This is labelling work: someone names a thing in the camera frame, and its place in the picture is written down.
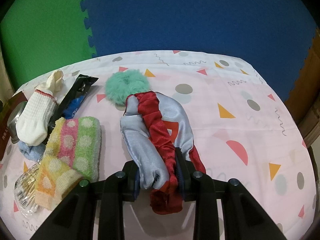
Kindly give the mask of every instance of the light blue cloth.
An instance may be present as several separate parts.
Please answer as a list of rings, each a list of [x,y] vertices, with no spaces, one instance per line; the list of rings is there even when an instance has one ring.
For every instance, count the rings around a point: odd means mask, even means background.
[[[39,162],[45,150],[45,145],[40,143],[38,146],[28,146],[23,141],[18,142],[20,152],[31,161]]]

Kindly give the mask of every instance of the blue foam mat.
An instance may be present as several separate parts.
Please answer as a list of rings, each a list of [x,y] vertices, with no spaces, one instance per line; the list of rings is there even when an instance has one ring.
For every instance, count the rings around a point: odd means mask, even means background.
[[[84,0],[97,55],[190,50],[240,57],[284,101],[316,23],[300,0]]]

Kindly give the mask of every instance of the plastic bag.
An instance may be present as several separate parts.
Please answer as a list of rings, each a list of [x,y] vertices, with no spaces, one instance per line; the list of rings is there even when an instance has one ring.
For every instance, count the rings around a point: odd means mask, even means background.
[[[66,94],[65,98],[62,100],[58,109],[54,112],[49,120],[48,126],[48,136],[51,134],[53,128],[55,127],[55,122],[60,118],[71,119],[75,116],[81,103],[86,97],[90,87],[99,78],[90,77],[80,74],[69,92]]]
[[[26,218],[30,218],[38,209],[38,205],[35,203],[35,182],[39,165],[39,163],[33,165],[14,184],[14,199],[18,209]]]

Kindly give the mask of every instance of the clear plastic package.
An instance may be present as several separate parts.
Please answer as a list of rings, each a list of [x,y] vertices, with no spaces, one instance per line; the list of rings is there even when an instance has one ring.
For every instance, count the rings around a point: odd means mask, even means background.
[[[35,182],[39,171],[39,163],[23,173],[14,184],[14,198],[19,211],[30,218],[37,211],[35,203]]]

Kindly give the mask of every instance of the green pom-pom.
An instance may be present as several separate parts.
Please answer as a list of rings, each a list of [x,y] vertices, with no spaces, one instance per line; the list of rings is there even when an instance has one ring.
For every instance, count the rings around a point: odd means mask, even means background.
[[[106,97],[118,105],[125,105],[127,97],[131,94],[147,92],[150,85],[147,77],[139,70],[127,70],[114,73],[105,85]]]

